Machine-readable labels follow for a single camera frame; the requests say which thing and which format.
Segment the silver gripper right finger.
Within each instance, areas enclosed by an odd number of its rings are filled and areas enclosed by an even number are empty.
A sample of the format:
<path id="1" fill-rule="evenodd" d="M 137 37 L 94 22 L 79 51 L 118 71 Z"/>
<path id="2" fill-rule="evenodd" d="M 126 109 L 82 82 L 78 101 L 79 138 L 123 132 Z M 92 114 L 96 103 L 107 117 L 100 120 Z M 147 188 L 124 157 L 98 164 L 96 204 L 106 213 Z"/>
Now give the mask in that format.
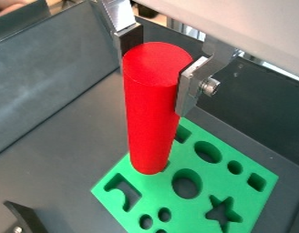
<path id="1" fill-rule="evenodd" d="M 207 35 L 202 47 L 203 56 L 182 71 L 179 76 L 175 112 L 185 117 L 198 103 L 199 96 L 213 96 L 221 82 L 213 77 L 233 61 L 238 50 Z"/>

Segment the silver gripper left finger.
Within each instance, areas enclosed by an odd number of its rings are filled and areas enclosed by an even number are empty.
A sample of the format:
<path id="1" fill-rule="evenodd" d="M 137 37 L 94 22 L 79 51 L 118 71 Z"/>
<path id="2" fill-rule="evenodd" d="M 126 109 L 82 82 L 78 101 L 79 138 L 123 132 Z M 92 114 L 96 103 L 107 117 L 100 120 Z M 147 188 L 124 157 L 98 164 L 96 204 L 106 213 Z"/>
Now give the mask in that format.
<path id="1" fill-rule="evenodd" d="M 130 0 L 98 0 L 114 38 L 118 56 L 143 43 L 143 25 L 137 22 Z"/>

